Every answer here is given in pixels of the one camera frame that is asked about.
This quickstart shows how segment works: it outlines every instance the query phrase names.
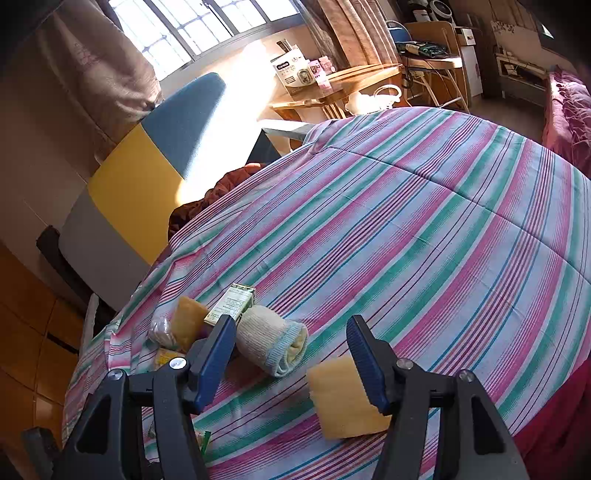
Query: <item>blue gripper pad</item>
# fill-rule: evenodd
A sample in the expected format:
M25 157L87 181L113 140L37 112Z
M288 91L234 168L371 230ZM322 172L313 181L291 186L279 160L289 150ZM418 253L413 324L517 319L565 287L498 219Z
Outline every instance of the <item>blue gripper pad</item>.
M374 356L369 342L376 342L361 315L354 315L347 321L347 344L353 355L355 366L369 402L380 413L389 411L390 402L386 396L385 377Z
M235 343L236 322L229 315L222 315L200 352L206 358L197 374L198 389L194 405L198 413L213 401Z

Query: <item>silver screw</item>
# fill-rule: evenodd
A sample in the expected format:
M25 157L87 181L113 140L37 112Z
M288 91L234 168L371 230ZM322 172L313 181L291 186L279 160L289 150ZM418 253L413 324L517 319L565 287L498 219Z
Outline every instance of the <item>silver screw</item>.
M399 358L398 360L396 360L396 365L398 368L402 368L403 370L410 370L414 363L412 360L409 360L408 358Z
M187 365L187 361L182 356L178 356L177 358L173 358L168 364L170 365L170 368L181 370Z
M474 376L474 374L472 372L470 372L469 370L461 370L460 371L460 380L463 380L464 382L474 382L474 379L476 378Z
M107 373L107 378L109 378L109 380L118 380L121 377L123 377L123 370L120 368L115 368L114 370L111 370L109 373Z

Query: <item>light blue sock trim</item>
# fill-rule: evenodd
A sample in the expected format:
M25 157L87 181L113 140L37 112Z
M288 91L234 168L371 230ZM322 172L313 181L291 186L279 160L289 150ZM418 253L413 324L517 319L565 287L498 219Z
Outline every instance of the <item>light blue sock trim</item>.
M284 377L291 372L300 362L308 346L307 328L303 323L285 321L288 324L287 330L277 339L275 344L269 349L265 359L265 371L273 377ZM296 340L302 329L306 329L306 338L300 353L291 361L287 362L287 349Z

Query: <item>orange patterned cloth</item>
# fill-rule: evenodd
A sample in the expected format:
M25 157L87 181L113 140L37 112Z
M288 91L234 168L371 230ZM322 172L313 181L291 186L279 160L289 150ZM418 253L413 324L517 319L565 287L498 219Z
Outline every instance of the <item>orange patterned cloth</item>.
M168 239L170 240L176 232L184 227L198 213L204 211L213 202L222 198L265 166L266 164L264 163L248 163L241 168L229 171L217 181L214 188L209 189L205 193L204 198L176 207L168 220Z

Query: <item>bed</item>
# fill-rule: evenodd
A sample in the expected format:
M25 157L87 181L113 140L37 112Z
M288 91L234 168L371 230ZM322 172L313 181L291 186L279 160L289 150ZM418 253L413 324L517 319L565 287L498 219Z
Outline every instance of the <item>bed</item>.
M591 96L575 74L556 66L548 74L542 145L591 177Z
M212 479L370 478L385 436L323 438L306 369L347 352L361 314L424 369L476 372L512 433L589 355L591 183L550 150L460 112L397 108L327 121L170 241L171 254L80 358L63 435L112 368L147 371L154 316L232 282L310 331L300 366L266 377L240 356L213 404ZM433 473L428 424L422 477ZM152 424L142 412L144 434ZM150 460L155 440L145 437Z

